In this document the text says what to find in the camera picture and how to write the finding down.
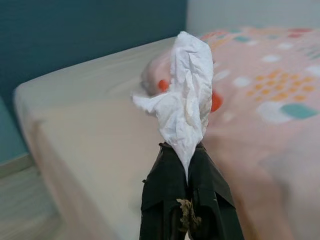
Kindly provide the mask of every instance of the tissue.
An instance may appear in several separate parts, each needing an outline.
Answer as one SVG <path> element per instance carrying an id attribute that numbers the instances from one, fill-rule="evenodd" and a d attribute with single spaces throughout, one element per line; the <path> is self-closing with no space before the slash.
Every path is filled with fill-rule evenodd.
<path id="1" fill-rule="evenodd" d="M 197 144 L 203 139 L 212 106 L 214 64 L 210 47 L 181 32 L 171 50 L 171 84 L 154 97 L 133 95 L 138 107 L 158 119 L 158 130 L 178 155 L 186 178 Z"/>

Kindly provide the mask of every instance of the bed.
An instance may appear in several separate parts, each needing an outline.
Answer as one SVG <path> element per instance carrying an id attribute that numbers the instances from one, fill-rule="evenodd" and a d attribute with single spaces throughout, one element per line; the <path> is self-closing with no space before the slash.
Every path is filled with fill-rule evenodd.
<path id="1" fill-rule="evenodd" d="M 316 29 L 274 27 L 201 36 L 215 53 L 214 89 L 224 96 L 204 144 L 230 185 L 247 240 L 320 236 L 318 37 Z M 130 94 L 142 90 L 146 64 L 173 42 L 107 55 L 17 88 L 23 135 L 73 238 L 138 238 L 142 180 L 162 138 L 157 120 L 136 109 Z"/>

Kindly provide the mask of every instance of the teal wall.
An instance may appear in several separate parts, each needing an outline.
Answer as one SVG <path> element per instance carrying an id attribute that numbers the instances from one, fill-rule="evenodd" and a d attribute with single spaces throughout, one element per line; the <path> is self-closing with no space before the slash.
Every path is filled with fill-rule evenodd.
<path id="1" fill-rule="evenodd" d="M 0 97 L 0 165 L 27 153 L 27 148 Z"/>

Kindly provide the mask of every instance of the black object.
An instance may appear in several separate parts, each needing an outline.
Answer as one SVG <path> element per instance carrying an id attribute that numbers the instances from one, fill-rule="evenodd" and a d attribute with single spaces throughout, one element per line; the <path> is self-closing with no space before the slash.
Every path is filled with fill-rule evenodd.
<path id="1" fill-rule="evenodd" d="M 200 143 L 188 183 L 174 149 L 160 143 L 144 181 L 140 240 L 244 240 L 230 189 Z"/>

